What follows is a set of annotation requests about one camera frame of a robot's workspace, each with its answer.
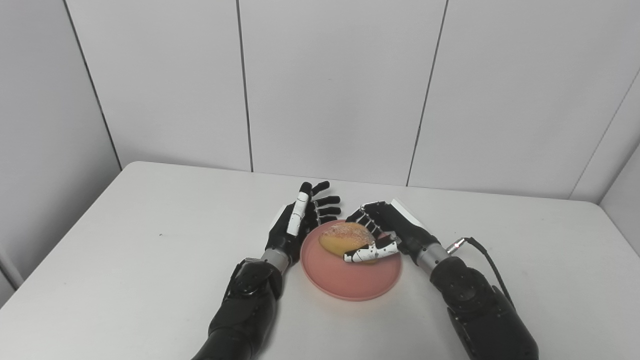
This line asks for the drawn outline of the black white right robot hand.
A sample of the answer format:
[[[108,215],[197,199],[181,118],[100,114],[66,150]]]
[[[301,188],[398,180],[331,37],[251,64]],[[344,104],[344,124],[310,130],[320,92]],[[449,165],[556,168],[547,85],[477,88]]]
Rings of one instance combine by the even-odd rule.
[[[364,203],[346,218],[362,225],[374,237],[371,244],[346,251],[343,260],[363,263],[388,256],[408,255],[420,268],[430,272],[450,257],[441,242],[430,234],[396,199],[391,202]]]

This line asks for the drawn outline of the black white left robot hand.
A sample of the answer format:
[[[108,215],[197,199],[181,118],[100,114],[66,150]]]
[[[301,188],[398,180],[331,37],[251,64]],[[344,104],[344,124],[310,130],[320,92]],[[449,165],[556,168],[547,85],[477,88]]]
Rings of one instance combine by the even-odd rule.
[[[329,187],[329,181],[314,186],[302,183],[295,201],[282,209],[270,228],[263,261],[284,272],[299,261],[302,244],[312,230],[338,219],[342,212],[340,196],[318,197]]]

